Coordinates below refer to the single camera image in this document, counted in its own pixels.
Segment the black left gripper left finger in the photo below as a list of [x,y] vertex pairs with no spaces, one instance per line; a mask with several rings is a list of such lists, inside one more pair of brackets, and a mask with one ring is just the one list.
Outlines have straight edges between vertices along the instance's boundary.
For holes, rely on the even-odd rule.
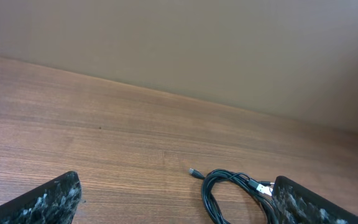
[[71,224],[81,193],[78,174],[66,172],[0,205],[0,223]]

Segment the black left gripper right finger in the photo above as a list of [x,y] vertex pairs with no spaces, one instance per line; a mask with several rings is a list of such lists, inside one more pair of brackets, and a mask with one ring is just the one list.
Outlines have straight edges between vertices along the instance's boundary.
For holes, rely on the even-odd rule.
[[357,215],[282,175],[275,180],[272,199],[279,223],[358,224]]

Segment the black USB cable silver plug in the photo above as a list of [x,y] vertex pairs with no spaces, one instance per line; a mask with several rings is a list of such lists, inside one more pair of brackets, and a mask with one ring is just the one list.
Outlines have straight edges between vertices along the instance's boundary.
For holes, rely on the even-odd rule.
[[239,186],[260,205],[267,223],[278,224],[275,205],[272,200],[267,198],[267,196],[271,197],[273,193],[273,188],[271,188],[273,185],[272,182],[257,181],[245,173],[231,172],[224,169],[215,169],[206,176],[194,170],[191,175],[203,181],[201,184],[201,199],[204,208],[214,223],[229,224],[223,217],[218,202],[212,194],[212,189],[215,184],[228,181]]

